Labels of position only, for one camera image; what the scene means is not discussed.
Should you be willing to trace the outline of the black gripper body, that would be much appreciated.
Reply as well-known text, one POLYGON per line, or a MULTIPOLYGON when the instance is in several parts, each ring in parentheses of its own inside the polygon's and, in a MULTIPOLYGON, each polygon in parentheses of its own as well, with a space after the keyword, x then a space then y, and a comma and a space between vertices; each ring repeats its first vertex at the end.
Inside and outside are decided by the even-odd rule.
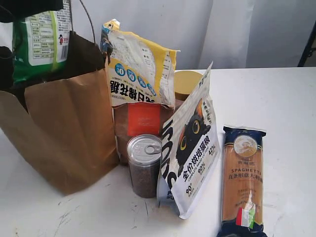
POLYGON ((45 11, 61 9, 62 0, 0 0, 0 22, 10 23, 45 11))

